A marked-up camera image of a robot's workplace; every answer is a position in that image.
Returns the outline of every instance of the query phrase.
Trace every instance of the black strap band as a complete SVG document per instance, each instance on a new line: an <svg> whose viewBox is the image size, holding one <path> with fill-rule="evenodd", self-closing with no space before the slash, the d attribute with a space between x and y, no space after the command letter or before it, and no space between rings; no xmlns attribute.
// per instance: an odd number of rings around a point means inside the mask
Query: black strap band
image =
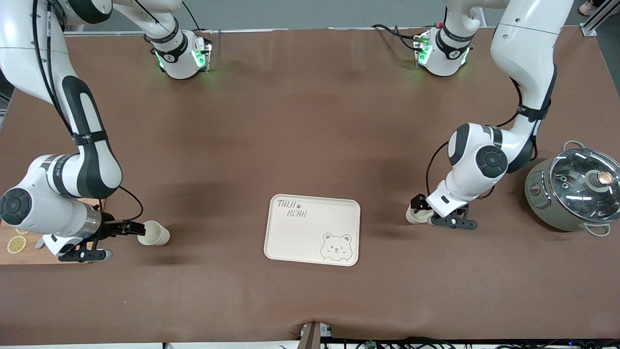
<svg viewBox="0 0 620 349"><path fill-rule="evenodd" d="M151 43L166 43L166 42L174 39L174 37L177 35L178 32L179 32L179 22L175 18L174 19L174 30L169 35L166 35L165 37L163 37L161 39L154 39L154 38L148 37L146 35L144 35L144 36L147 39L149 39L149 42L151 42Z"/></svg>
<svg viewBox="0 0 620 349"><path fill-rule="evenodd" d="M71 138L76 145L87 145L99 142L100 140L108 140L108 133L105 130L89 133L89 134L72 134Z"/></svg>
<svg viewBox="0 0 620 349"><path fill-rule="evenodd" d="M179 60L179 57L181 57L181 55L185 53L185 51L187 50L188 45L189 45L189 41L187 40L187 36L183 34L183 41L181 41L181 44L174 50L165 52L165 51L155 49L155 51L157 52L157 55L159 55L159 57L163 59L164 61L168 63L177 63L177 61Z"/></svg>
<svg viewBox="0 0 620 349"><path fill-rule="evenodd" d="M551 100L549 100L549 104L547 104L547 107L542 110L526 107L522 104L519 104L519 106L516 108L516 112L527 117L530 122L534 122L537 120L544 120L544 118L547 116L547 113L549 112L550 107Z"/></svg>
<svg viewBox="0 0 620 349"><path fill-rule="evenodd" d="M468 36L468 37L460 37L458 35L452 34L452 32L450 32L448 28L446 27L445 23L443 24L443 27L441 27L441 29L443 30L444 33L446 33L447 37L449 37L450 39L454 41L458 41L458 42L468 42L468 41L471 41L471 39L473 39L474 36L476 36L475 33L474 35Z"/></svg>
<svg viewBox="0 0 620 349"><path fill-rule="evenodd" d="M58 19L58 22L60 23L60 27L64 32L66 28L64 24L67 22L67 15L64 13L62 5L58 2L58 0L49 0L49 3L52 11L54 11L56 18Z"/></svg>
<svg viewBox="0 0 620 349"><path fill-rule="evenodd" d="M67 188L64 186L64 182L63 182L64 165L67 163L67 160L69 160L74 155L76 154L66 154L66 155L59 157L58 161L56 161L52 169L51 175L52 175L52 179L54 182L54 186L56 187L56 190L58 190L60 195L64 197L76 197L76 196L71 195L71 193L69 193Z"/></svg>
<svg viewBox="0 0 620 349"><path fill-rule="evenodd" d="M435 36L435 42L437 43L437 47L446 55L446 58L449 60L458 59L469 48L469 45L465 45L461 48L456 48L448 45L441 38L441 31L437 32L437 35Z"/></svg>
<svg viewBox="0 0 620 349"><path fill-rule="evenodd" d="M497 126L489 126L489 128L491 129L491 132L493 133L493 145L501 149L502 143L503 143L502 130L500 130L500 128Z"/></svg>

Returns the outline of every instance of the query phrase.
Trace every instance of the gray floor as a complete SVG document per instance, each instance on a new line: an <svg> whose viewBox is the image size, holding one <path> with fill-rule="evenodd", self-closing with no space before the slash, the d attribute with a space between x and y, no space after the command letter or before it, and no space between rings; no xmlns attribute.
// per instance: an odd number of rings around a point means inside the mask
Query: gray floor
<svg viewBox="0 0 620 349"><path fill-rule="evenodd" d="M583 0L575 0L567 24L585 20L577 14ZM317 29L328 27L389 26L422 27L443 19L444 5L439 0L185 0L198 25L205 29ZM487 23L499 23L503 11L485 10ZM183 28L194 28L189 13L182 7L175 14ZM88 25L85 31L138 30L134 23L117 12L107 22ZM616 90L620 91L620 15L608 19L599 29L598 40ZM0 93L10 94L0 73Z"/></svg>

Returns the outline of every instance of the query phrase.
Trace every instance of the brown tabletop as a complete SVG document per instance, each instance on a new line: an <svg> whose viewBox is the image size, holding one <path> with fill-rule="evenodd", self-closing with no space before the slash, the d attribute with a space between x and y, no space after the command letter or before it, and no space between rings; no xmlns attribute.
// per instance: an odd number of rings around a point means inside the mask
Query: brown tabletop
<svg viewBox="0 0 620 349"><path fill-rule="evenodd" d="M141 37L68 38L141 221L172 238L106 240L115 256L100 264L0 267L0 344L284 340L310 320L342 337L620 337L620 225L606 238L541 225L522 189L530 166L471 204L475 232L405 220L455 128L515 111L492 32L450 78L373 30L213 36L212 72L186 81L162 74ZM565 28L556 63L539 159L570 139L620 158L620 99L596 39ZM37 156L75 146L50 105L17 93L0 149L4 191ZM449 167L442 152L432 186ZM359 262L267 259L278 193L358 201ZM107 210L138 208L118 192Z"/></svg>

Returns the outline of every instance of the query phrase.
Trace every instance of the glass lid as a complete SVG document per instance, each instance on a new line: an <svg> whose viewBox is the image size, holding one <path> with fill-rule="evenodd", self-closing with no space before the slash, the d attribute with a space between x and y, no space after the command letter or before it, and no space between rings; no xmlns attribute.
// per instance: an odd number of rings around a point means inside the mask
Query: glass lid
<svg viewBox="0 0 620 349"><path fill-rule="evenodd" d="M585 221L613 222L620 218L619 167L596 150L566 150L551 163L552 192L564 208Z"/></svg>

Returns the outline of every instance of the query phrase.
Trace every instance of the shoe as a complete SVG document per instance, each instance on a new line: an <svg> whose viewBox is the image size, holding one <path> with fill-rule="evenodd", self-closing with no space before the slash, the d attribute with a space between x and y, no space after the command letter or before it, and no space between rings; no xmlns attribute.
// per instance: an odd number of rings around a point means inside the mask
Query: shoe
<svg viewBox="0 0 620 349"><path fill-rule="evenodd" d="M596 10L598 10L598 7L594 6L594 2L592 0L588 0L585 4L579 6L577 12L582 16L590 17L594 12L596 12ZM613 16L617 14L618 11L620 11L620 6L616 7L611 15Z"/></svg>

